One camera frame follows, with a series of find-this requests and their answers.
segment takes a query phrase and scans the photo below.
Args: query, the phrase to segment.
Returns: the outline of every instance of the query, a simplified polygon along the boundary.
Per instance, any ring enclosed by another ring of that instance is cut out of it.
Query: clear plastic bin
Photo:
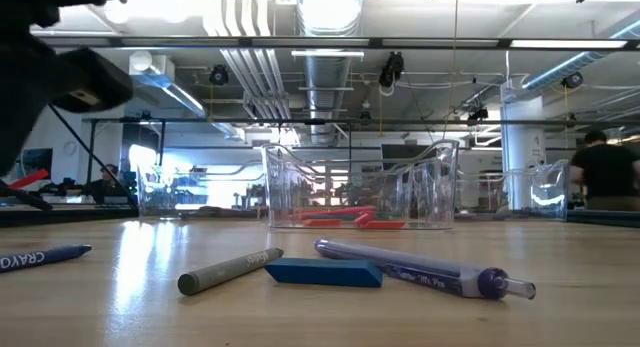
[[[264,205],[265,200],[260,160],[216,166],[216,172],[176,172],[158,166],[138,169],[141,216],[177,217],[203,206],[246,210]]]
[[[269,225],[293,228],[447,229],[454,217],[458,141],[415,158],[314,160],[262,148]],[[395,164],[382,170],[384,164]]]
[[[458,220],[564,220],[567,215],[567,161],[507,173],[459,173],[457,183]]]

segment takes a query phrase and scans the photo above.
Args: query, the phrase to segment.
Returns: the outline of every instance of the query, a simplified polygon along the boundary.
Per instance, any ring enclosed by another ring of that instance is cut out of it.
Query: person
[[[640,158],[631,150],[607,144],[607,135],[591,131],[586,148],[571,160],[571,182],[587,187],[587,209],[640,211]]]
[[[116,165],[108,163],[105,167],[108,168],[114,176],[118,175],[118,167]],[[91,195],[97,204],[103,204],[105,197],[127,196],[127,192],[116,183],[116,180],[111,177],[104,168],[101,168],[100,172],[102,172],[102,179],[87,184],[82,190],[82,194]]]

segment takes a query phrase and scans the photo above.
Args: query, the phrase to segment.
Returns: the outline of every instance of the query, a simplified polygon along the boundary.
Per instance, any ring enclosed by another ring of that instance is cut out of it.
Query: purple pen
[[[393,278],[464,297],[501,299],[507,294],[533,299],[533,283],[510,278],[500,268],[484,268],[410,253],[319,239],[315,249],[334,259],[373,262]]]

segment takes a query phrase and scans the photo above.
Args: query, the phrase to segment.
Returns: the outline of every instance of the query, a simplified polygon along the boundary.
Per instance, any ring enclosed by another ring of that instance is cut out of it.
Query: workbench
[[[259,270],[192,297],[182,273],[320,237],[504,268],[532,300],[465,299],[386,278],[381,289],[277,284]],[[272,230],[256,221],[111,220],[0,230],[0,253],[93,245],[0,275],[2,346],[637,346],[640,233],[555,222],[446,231]]]

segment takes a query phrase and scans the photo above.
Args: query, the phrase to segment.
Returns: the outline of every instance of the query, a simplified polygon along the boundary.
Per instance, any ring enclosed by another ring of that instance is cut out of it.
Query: blue eraser
[[[264,269],[280,283],[382,286],[382,272],[369,261],[279,258]]]

